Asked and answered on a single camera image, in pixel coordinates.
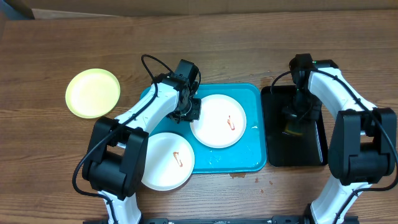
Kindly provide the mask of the green yellow sponge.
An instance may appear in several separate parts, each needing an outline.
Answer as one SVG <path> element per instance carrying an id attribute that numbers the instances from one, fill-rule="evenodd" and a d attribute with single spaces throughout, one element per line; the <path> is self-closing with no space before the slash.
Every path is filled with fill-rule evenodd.
<path id="1" fill-rule="evenodd" d="M 284 133 L 293 135 L 293 136 L 301 136 L 303 134 L 302 127 L 299 123 L 288 122 L 285 125 Z"/>

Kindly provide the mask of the yellow-green plate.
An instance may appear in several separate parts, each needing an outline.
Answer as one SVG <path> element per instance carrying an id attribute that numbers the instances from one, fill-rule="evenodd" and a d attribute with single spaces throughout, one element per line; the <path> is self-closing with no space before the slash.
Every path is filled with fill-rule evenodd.
<path id="1" fill-rule="evenodd" d="M 65 102 L 74 115 L 93 119 L 109 113 L 118 103 L 120 94 L 119 81 L 111 72 L 91 68 L 70 81 Z"/>

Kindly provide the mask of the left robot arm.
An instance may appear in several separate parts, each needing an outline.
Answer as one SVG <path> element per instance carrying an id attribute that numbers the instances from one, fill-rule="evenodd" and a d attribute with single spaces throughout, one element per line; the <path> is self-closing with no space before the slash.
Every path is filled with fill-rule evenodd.
<path id="1" fill-rule="evenodd" d="M 106 223 L 143 223 L 135 193 L 144 175 L 150 133 L 164 118 L 178 124 L 200 116 L 201 100 L 194 95 L 201 73 L 194 63 L 181 60 L 176 70 L 151 79 L 150 90 L 131 109 L 96 121 L 87 153 L 73 173 L 76 192 L 104 200 Z"/>

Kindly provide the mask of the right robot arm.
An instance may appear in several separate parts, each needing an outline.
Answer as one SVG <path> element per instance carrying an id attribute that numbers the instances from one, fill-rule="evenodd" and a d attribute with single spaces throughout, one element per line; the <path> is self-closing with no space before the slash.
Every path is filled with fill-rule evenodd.
<path id="1" fill-rule="evenodd" d="M 332 60 L 313 60 L 297 54 L 288 73 L 295 95 L 282 111 L 284 131 L 304 135 L 303 122 L 316 120 L 325 106 L 335 120 L 328 165 L 331 176 L 320 196 L 306 209 L 304 223 L 356 223 L 346 212 L 363 192 L 384 192 L 374 187 L 383 177 L 397 172 L 397 116 L 390 108 L 378 108 L 364 99 L 344 78 Z"/>

